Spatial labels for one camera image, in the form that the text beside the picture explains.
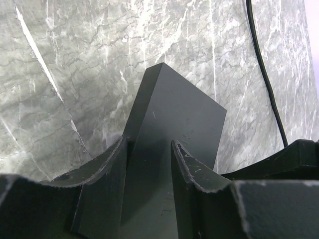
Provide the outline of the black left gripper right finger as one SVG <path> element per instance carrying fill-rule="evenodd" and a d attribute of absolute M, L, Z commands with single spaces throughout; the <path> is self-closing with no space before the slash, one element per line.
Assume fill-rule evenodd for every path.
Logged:
<path fill-rule="evenodd" d="M 181 239 L 316 239 L 319 144 L 298 139 L 274 155 L 219 175 L 171 142 Z"/>

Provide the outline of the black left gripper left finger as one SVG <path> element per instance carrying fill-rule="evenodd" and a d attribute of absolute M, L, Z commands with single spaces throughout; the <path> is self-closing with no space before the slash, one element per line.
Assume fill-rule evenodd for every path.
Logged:
<path fill-rule="evenodd" d="M 0 176 L 3 239 L 117 239 L 127 167 L 127 140 L 52 181 Z"/>

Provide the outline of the black network switch box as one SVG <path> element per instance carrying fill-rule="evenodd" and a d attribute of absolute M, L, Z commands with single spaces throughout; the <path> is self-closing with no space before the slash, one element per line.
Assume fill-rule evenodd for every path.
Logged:
<path fill-rule="evenodd" d="M 225 118 L 225 108 L 169 65 L 146 69 L 124 129 L 128 167 L 121 238 L 178 237 L 171 141 L 213 168 Z"/>

